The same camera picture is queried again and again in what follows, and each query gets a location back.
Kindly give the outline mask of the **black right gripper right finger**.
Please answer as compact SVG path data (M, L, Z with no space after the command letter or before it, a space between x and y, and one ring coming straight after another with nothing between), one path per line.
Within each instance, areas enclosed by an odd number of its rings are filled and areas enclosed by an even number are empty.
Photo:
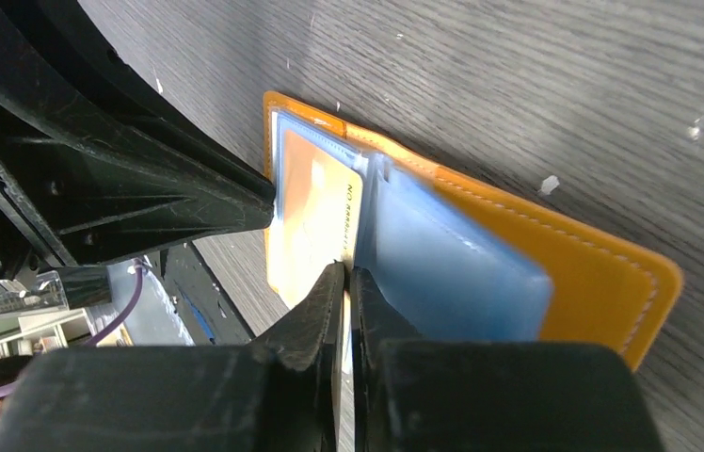
M359 451L660 451L624 361L565 342L423 337L371 273L351 272Z

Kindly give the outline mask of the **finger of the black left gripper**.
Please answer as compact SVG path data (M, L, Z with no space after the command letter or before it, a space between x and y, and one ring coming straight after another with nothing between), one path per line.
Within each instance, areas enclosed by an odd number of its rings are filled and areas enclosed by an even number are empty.
M275 190L75 1L0 1L0 260L98 266L267 227Z

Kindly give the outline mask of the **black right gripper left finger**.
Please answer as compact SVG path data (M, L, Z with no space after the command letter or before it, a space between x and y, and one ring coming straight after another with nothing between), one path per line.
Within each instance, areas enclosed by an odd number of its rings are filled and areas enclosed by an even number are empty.
M333 451L344 266L244 345L73 347L35 359L0 451Z

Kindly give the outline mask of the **orange leather card holder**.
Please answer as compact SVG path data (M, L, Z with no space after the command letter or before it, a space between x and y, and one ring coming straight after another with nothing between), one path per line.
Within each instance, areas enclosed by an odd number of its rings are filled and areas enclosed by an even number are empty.
M421 334L595 343L643 361L683 287L659 253L422 157L276 91L263 98L266 175L293 128L344 146L362 180L354 261ZM265 234L266 271L268 232Z

